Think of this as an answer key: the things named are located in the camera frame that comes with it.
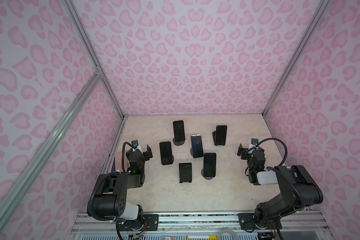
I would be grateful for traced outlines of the grey round stand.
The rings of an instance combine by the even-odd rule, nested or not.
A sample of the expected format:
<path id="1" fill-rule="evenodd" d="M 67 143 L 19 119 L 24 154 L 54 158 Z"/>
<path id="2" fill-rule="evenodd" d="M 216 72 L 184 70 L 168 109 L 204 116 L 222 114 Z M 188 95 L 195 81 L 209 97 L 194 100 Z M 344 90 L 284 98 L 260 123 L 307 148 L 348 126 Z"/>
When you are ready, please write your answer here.
<path id="1" fill-rule="evenodd" d="M 204 169 L 201 170 L 201 175 L 206 180 L 212 180 L 214 178 L 214 177 L 206 177 L 206 176 L 204 176 Z"/>

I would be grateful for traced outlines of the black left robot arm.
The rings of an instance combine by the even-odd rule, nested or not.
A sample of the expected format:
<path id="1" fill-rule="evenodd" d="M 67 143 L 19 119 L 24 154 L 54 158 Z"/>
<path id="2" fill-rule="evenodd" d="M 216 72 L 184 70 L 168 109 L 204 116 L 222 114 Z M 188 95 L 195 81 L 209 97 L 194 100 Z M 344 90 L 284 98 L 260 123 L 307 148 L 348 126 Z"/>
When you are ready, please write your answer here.
<path id="1" fill-rule="evenodd" d="M 99 175 L 87 205 L 87 214 L 98 221 L 116 222 L 133 231 L 143 231 L 148 227 L 144 211 L 140 205 L 127 201 L 129 189 L 140 188 L 145 182 L 145 163 L 153 157 L 152 150 L 135 147 L 122 151 L 130 162 L 126 172 L 110 172 Z"/>

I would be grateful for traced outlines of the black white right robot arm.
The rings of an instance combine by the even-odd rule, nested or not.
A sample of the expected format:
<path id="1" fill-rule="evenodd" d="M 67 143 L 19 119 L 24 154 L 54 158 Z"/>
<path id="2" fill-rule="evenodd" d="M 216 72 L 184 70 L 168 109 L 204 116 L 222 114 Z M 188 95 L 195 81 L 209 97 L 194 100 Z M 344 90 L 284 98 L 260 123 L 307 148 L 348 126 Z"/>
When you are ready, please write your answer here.
<path id="1" fill-rule="evenodd" d="M 252 217 L 239 214 L 242 230 L 251 233 L 272 226 L 280 229 L 281 218 L 323 202 L 322 190 L 304 166 L 265 167 L 265 151 L 256 145 L 249 148 L 239 145 L 237 155 L 247 161 L 245 174 L 251 184 L 277 185 L 280 190 L 271 200 L 259 203 Z"/>

